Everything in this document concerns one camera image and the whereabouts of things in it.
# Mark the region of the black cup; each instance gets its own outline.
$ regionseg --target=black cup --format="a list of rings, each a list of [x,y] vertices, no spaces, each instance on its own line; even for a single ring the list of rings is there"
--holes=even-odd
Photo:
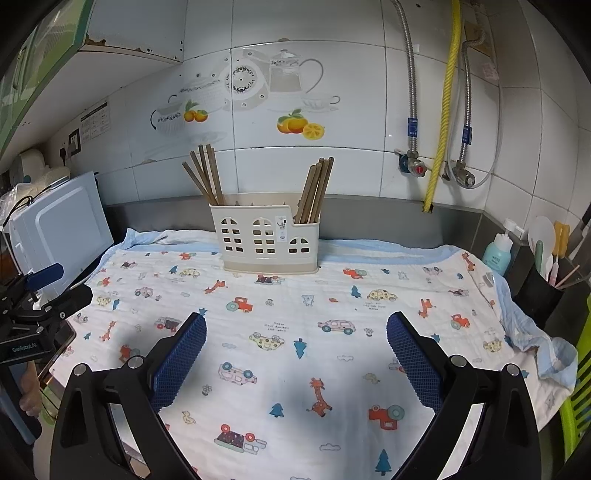
[[[550,286],[532,266],[513,301],[543,330],[563,293],[564,290]]]

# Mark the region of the white plastic basket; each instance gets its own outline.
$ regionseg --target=white plastic basket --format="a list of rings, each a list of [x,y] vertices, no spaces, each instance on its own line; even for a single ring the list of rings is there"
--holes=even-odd
[[[294,224],[300,196],[238,193],[224,195],[228,205],[210,205],[224,268],[261,274],[318,271],[320,222]]]

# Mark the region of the blue label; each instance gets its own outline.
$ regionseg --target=blue label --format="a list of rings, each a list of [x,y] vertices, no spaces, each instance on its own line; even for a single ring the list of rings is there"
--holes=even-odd
[[[407,135],[416,137],[418,135],[418,120],[416,118],[407,118]]]
[[[472,127],[464,125],[464,130],[462,132],[462,143],[466,145],[472,145]]]

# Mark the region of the cartoon car print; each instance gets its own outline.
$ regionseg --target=cartoon car print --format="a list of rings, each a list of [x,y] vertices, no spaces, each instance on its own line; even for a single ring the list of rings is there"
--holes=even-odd
[[[318,322],[318,327],[323,332],[343,332],[345,335],[351,335],[355,331],[355,325],[347,320],[328,320],[328,322]]]
[[[74,317],[74,321],[82,325],[83,323],[88,322],[88,317],[86,315],[82,316],[81,312],[78,312]]]
[[[379,420],[382,430],[398,429],[398,422],[404,418],[404,409],[400,405],[390,405],[388,408],[380,408],[374,405],[369,409],[369,419]]]
[[[136,297],[139,297],[140,295],[142,295],[143,298],[145,298],[145,299],[150,298],[153,293],[154,293],[154,290],[152,290],[149,287],[142,287],[142,288],[138,288],[135,290]]]
[[[251,370],[240,370],[234,368],[230,362],[224,362],[220,365],[220,378],[226,382],[235,383],[236,385],[244,385],[245,383],[256,383],[256,377]]]
[[[230,310],[230,312],[242,310],[244,313],[248,313],[252,311],[252,305],[248,303],[248,299],[244,297],[236,297],[234,301],[231,301],[226,305],[226,308]]]
[[[368,300],[389,300],[394,301],[398,297],[393,293],[390,293],[388,290],[372,290],[369,292]]]
[[[255,283],[262,283],[262,284],[269,284],[269,285],[281,285],[285,279],[283,277],[278,277],[277,275],[273,275],[272,277],[266,277],[263,274],[258,274]]]
[[[251,453],[256,455],[259,450],[265,449],[267,443],[264,440],[255,438],[253,433],[241,435],[230,430],[230,425],[224,423],[222,425],[222,432],[214,440],[220,447],[229,448],[239,453]]]
[[[171,317],[160,317],[158,320],[154,322],[154,325],[158,330],[167,329],[171,332],[176,332],[177,327],[181,322],[177,319],[173,319]]]
[[[452,315],[452,321],[450,322],[452,327],[456,330],[460,328],[470,328],[470,321],[468,319],[462,318],[462,315],[459,313],[456,315]]]
[[[197,268],[185,268],[181,273],[179,273],[181,277],[193,277],[197,278],[199,275],[199,270]]]
[[[263,337],[259,332],[253,333],[248,337],[256,343],[257,347],[263,350],[277,350],[281,345],[285,343],[283,338],[279,338],[279,335],[273,335],[271,338]]]
[[[363,278],[368,274],[365,270],[353,270],[351,268],[344,268],[343,273],[345,275],[350,275],[351,278],[354,278],[356,280]]]
[[[129,348],[128,345],[121,346],[121,349],[119,351],[121,353],[121,356],[119,357],[119,361],[122,363],[125,363],[131,357],[140,354],[139,348]]]
[[[439,267],[423,267],[423,271],[429,275],[439,275],[443,270]]]
[[[96,298],[96,302],[101,306],[101,307],[106,307],[109,303],[111,303],[111,297],[97,297]]]

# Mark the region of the chopstick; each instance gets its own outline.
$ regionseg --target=chopstick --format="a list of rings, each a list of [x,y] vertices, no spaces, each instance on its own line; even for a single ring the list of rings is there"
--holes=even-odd
[[[562,280],[560,280],[556,284],[554,288],[559,288],[565,281],[567,281],[573,275],[573,273],[575,273],[579,269],[580,266],[581,265],[577,265],[576,267],[574,267],[569,273],[566,274],[566,276]]]
[[[197,160],[197,155],[195,155],[194,151],[189,152],[189,154],[191,155],[191,158],[193,159],[193,163],[195,164],[195,168],[197,169],[197,173],[199,174],[199,177],[201,178],[201,181],[203,182],[203,185],[204,185],[205,189],[207,190],[207,196],[209,198],[209,203],[211,205],[217,205],[217,200],[212,192],[212,186],[209,183],[209,179],[206,177],[205,173],[203,172],[203,169],[201,168],[201,165],[199,164],[199,160]]]
[[[300,223],[308,223],[308,218],[310,217],[310,209],[312,208],[312,202],[314,201],[314,197],[316,195],[316,189],[318,188],[318,181],[320,180],[320,171],[322,170],[322,162],[319,161],[316,164],[316,169],[314,171],[314,177],[312,178],[312,184],[310,186],[310,191],[308,192],[308,196],[306,197],[306,202],[304,203],[304,210],[301,214],[301,221]]]
[[[308,194],[310,193],[310,188],[312,187],[314,173],[316,173],[316,164],[311,165],[310,169],[308,170],[308,176],[306,178],[306,183],[304,184],[304,190],[302,190],[301,192],[300,201],[298,202],[297,207],[297,213],[295,214],[295,223],[301,223],[301,216],[304,213],[304,204],[306,203],[306,199],[308,198]]]
[[[223,197],[223,193],[222,193],[222,185],[220,184],[220,175],[217,171],[217,161],[216,161],[216,153],[215,150],[213,149],[213,147],[210,144],[205,145],[205,148],[207,149],[207,158],[209,159],[209,170],[212,173],[212,177],[213,177],[213,185],[215,186],[216,189],[216,195],[217,195],[217,202],[219,205],[225,205],[225,199]],[[199,145],[199,153],[201,153],[203,150],[203,147],[201,145]]]
[[[189,164],[184,161],[183,162],[183,167],[187,171],[187,173],[189,174],[189,177],[191,177],[191,180],[193,181],[193,183],[201,191],[201,194],[207,199],[207,201],[209,203],[211,203],[211,199],[209,198],[209,195],[207,193],[207,190],[205,189],[205,187],[203,185],[201,185],[201,183],[197,179],[197,176],[193,173],[193,170],[191,170],[191,167],[189,167]]]
[[[310,223],[316,223],[320,219],[320,210],[322,209],[322,202],[324,201],[324,195],[326,194],[326,187],[329,184],[330,179],[330,172],[332,171],[332,165],[335,162],[334,157],[329,157],[328,160],[324,162],[326,167],[326,174],[324,175],[324,179],[321,178],[320,182],[320,190],[319,193],[316,193],[318,197],[318,201],[314,199],[314,208],[312,208],[312,214],[310,216]]]

